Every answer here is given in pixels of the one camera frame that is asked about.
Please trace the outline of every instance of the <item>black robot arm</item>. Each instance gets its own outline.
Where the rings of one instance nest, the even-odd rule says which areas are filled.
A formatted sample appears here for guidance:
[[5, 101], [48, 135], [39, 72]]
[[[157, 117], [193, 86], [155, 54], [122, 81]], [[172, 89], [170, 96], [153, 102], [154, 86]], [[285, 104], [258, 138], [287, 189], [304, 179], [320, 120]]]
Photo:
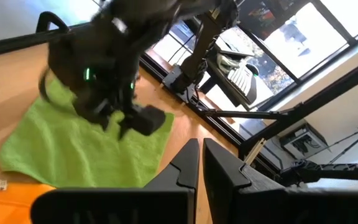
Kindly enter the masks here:
[[214, 46], [219, 34], [237, 24], [238, 15], [239, 10], [235, 1], [222, 0], [215, 10], [197, 16], [201, 24], [190, 25], [193, 32], [198, 26], [195, 49], [192, 55], [180, 65], [181, 75], [171, 85], [175, 92], [183, 93], [192, 83], [197, 84], [201, 81], [208, 67], [207, 54]]
[[[89, 24], [72, 29], [53, 13], [43, 12], [37, 32], [46, 31], [50, 23], [62, 32], [48, 45], [48, 65], [76, 95], [73, 106], [77, 115], [107, 129], [112, 113], [122, 111], [125, 118], [120, 122], [120, 137], [130, 128], [150, 135], [161, 127], [165, 114], [153, 106], [143, 108], [132, 102], [140, 56], [177, 20], [218, 4], [219, 0], [114, 0]], [[44, 81], [45, 75], [40, 92], [50, 102]]]
[[317, 182], [320, 178], [358, 180], [356, 164], [316, 164], [307, 160], [295, 161], [280, 174], [278, 180], [284, 186], [300, 182]]

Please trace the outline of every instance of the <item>desk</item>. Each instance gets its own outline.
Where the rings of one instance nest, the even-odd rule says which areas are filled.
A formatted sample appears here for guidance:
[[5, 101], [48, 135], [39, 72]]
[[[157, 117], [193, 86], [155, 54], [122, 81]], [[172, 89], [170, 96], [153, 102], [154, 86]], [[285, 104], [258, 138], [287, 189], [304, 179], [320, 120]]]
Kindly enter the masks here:
[[[220, 69], [216, 66], [216, 64], [211, 60], [208, 60], [207, 72], [210, 75], [211, 75], [211, 73], [214, 73], [215, 75], [211, 75], [211, 77], [208, 80], [206, 80], [206, 82], [203, 84], [203, 86], [200, 87], [200, 90], [205, 95], [208, 95], [209, 99], [211, 99], [213, 101], [215, 99], [215, 101], [216, 101], [215, 103], [222, 110], [237, 110], [236, 107], [234, 107], [234, 105], [232, 105], [232, 103], [230, 101], [228, 101], [226, 103], [225, 101], [221, 100], [220, 96], [213, 96], [213, 95], [220, 95], [218, 92], [214, 91], [214, 93], [212, 93], [212, 91], [211, 91], [217, 85], [216, 79], [218, 77], [220, 79], [227, 79], [226, 75], [223, 74], [223, 72], [220, 71]], [[256, 85], [257, 85], [257, 88], [256, 88], [257, 98], [251, 105], [244, 106], [244, 108], [247, 111], [250, 111], [252, 108], [255, 108], [256, 106], [258, 106], [259, 104], [263, 103], [264, 101], [266, 101], [267, 99], [269, 99], [270, 97], [273, 96], [273, 92], [268, 88], [268, 86], [262, 81], [261, 78], [255, 77], [255, 79], [256, 79]], [[223, 89], [223, 91], [230, 91], [229, 87], [225, 87], [225, 89]]]
[[[38, 97], [38, 79], [46, 61], [46, 45], [37, 45], [0, 55], [0, 148], [15, 129], [28, 107]], [[140, 70], [140, 74], [141, 80], [136, 85], [138, 101], [143, 104], [152, 104], [175, 115], [173, 134], [168, 140], [167, 148], [158, 169], [159, 172], [168, 165], [190, 138], [197, 138], [200, 145], [202, 145], [203, 138], [213, 138], [233, 154], [237, 154], [237, 149], [233, 145], [218, 135], [192, 110], [186, 106], [181, 106], [181, 103], [177, 102], [169, 93], [159, 89], [159, 82], [144, 70]], [[253, 169], [249, 172], [250, 174], [258, 173]], [[24, 174], [1, 172], [1, 170], [0, 179], [7, 179], [11, 182], [36, 182], [36, 180]], [[202, 166], [200, 167], [197, 202], [197, 223], [212, 223]]]

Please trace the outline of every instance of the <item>metal rod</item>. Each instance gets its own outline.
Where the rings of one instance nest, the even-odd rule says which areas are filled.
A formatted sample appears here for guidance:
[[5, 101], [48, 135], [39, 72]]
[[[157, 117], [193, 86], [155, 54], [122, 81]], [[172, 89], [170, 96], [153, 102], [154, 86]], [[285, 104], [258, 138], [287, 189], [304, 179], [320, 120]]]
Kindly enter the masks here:
[[350, 146], [347, 146], [341, 153], [339, 153], [334, 159], [332, 159], [329, 164], [332, 164], [333, 162], [337, 161], [341, 156], [343, 156], [345, 153], [347, 153], [353, 146], [355, 146], [358, 143], [358, 139], [354, 141]]
[[351, 134], [351, 135], [349, 135], [349, 136], [347, 136], [347, 137], [345, 137], [345, 138], [342, 138], [341, 140], [335, 142], [335, 143], [332, 144], [332, 145], [329, 145], [329, 146], [326, 146], [326, 147], [320, 149], [318, 152], [315, 152], [315, 153], [313, 153], [312, 155], [310, 155], [310, 156], [308, 156], [308, 157], [306, 157], [306, 158], [304, 158], [304, 159], [309, 159], [310, 157], [315, 156], [315, 155], [319, 154], [320, 152], [322, 152], [322, 151], [324, 151], [324, 150], [326, 150], [326, 149], [328, 149], [328, 148], [330, 148], [330, 147], [333, 147], [333, 146], [335, 146], [335, 145], [337, 145], [337, 144], [339, 144], [339, 143], [345, 141], [346, 139], [349, 139], [349, 138], [355, 136], [356, 134], [358, 134], [358, 131], [356, 131], [355, 133], [353, 133], [353, 134]]
[[217, 111], [207, 110], [202, 111], [205, 116], [221, 117], [221, 118], [251, 118], [251, 119], [282, 119], [287, 118], [287, 114], [279, 112], [249, 112], [249, 111]]

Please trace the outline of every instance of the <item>window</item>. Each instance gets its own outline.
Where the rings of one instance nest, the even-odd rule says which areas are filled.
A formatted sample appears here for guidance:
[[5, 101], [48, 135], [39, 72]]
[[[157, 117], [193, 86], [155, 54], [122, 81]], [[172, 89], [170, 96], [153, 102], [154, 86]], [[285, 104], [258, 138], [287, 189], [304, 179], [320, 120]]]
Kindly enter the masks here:
[[259, 70], [259, 77], [264, 81], [274, 95], [282, 91], [293, 79], [286, 74], [258, 45], [255, 44], [240, 28], [233, 27], [225, 31], [223, 36], [237, 36], [238, 43], [252, 49], [255, 57], [249, 57], [247, 63], [255, 65]]
[[299, 78], [346, 41], [309, 3], [267, 37], [265, 44]]
[[358, 0], [321, 0], [354, 37], [358, 34]]
[[41, 12], [50, 11], [67, 25], [88, 22], [99, 6], [90, 0], [0, 1], [0, 40], [33, 34]]
[[[270, 96], [251, 106], [253, 110], [269, 110], [358, 42], [356, 0], [247, 0], [241, 4], [239, 20], [238, 27], [220, 37], [230, 49], [247, 48], [254, 54], [247, 63], [258, 69], [258, 82]], [[196, 37], [186, 24], [175, 24], [153, 48], [170, 65], [181, 64], [195, 47]], [[230, 104], [208, 78], [206, 74], [200, 86], [208, 86], [202, 89], [210, 100], [223, 110], [244, 110]]]

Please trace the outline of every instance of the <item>window glass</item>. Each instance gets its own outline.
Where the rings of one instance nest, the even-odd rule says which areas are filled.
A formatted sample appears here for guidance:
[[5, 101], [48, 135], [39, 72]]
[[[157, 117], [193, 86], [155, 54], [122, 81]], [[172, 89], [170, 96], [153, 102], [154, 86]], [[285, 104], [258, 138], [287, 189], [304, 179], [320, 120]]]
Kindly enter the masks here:
[[91, 0], [0, 1], [0, 40], [34, 34], [44, 11], [55, 13], [72, 26], [88, 22], [98, 9]]
[[180, 21], [175, 24], [170, 31], [171, 35], [180, 40], [181, 43], [186, 43], [185, 47], [194, 50], [194, 46], [196, 45], [196, 38], [193, 35], [193, 32], [187, 27], [187, 25]]
[[192, 51], [188, 48], [187, 45], [182, 47], [182, 45], [187, 40], [188, 38], [185, 40], [181, 40], [171, 31], [162, 40], [160, 40], [157, 44], [155, 44], [152, 49], [155, 53], [157, 53], [170, 65], [174, 65], [174, 64], [181, 65], [184, 59], [187, 58], [192, 53]]
[[293, 83], [288, 76], [254, 41], [251, 40], [240, 28], [233, 27], [225, 31], [224, 37], [236, 36], [237, 46], [243, 45], [254, 53], [254, 57], [249, 57], [247, 62], [255, 65], [259, 70], [259, 77], [264, 81], [274, 95], [282, 91], [285, 87]]
[[352, 35], [358, 34], [358, 0], [321, 0]]
[[295, 76], [301, 77], [346, 41], [309, 3], [264, 43]]

